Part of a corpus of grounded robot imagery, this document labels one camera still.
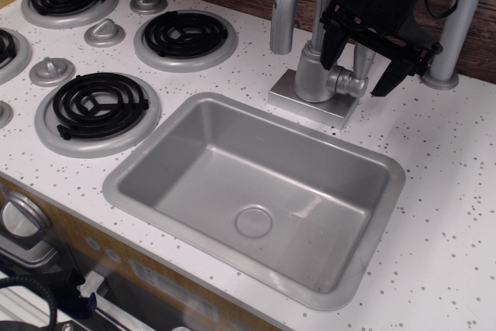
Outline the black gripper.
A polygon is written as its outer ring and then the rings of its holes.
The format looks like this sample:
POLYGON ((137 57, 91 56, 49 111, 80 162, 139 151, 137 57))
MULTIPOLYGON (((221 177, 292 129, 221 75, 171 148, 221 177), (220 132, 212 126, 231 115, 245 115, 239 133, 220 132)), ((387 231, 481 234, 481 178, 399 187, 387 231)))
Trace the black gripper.
POLYGON ((329 0, 322 13, 325 30, 321 64, 331 68, 349 39, 390 60, 371 94, 385 97, 407 75, 425 71, 443 51, 440 42, 416 21, 418 0, 329 0))

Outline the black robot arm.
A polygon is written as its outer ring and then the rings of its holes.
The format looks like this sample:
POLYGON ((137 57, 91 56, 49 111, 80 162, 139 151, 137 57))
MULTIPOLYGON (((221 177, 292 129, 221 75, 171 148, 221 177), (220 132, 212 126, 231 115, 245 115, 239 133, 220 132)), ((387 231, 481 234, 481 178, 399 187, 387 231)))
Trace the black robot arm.
POLYGON ((414 10, 418 1, 329 0, 320 19, 325 30, 322 66, 330 69, 347 41, 354 40, 390 60, 371 92, 373 96, 388 95, 407 76, 423 75, 443 47, 417 23, 414 10))

